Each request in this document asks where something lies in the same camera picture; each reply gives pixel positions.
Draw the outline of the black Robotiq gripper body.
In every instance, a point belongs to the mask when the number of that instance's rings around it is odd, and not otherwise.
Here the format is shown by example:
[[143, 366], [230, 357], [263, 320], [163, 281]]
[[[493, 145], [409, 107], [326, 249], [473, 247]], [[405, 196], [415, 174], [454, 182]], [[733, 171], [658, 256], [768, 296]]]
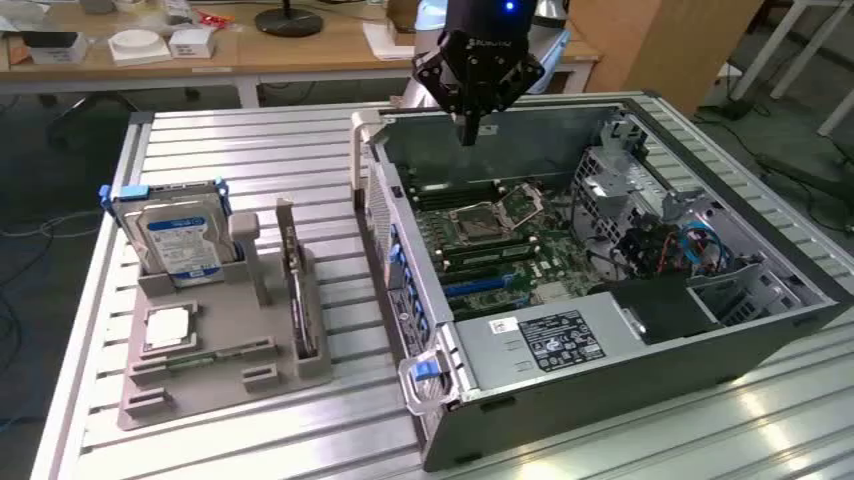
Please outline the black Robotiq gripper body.
[[445, 108], [506, 108], [534, 83], [532, 1], [451, 1], [438, 43]]

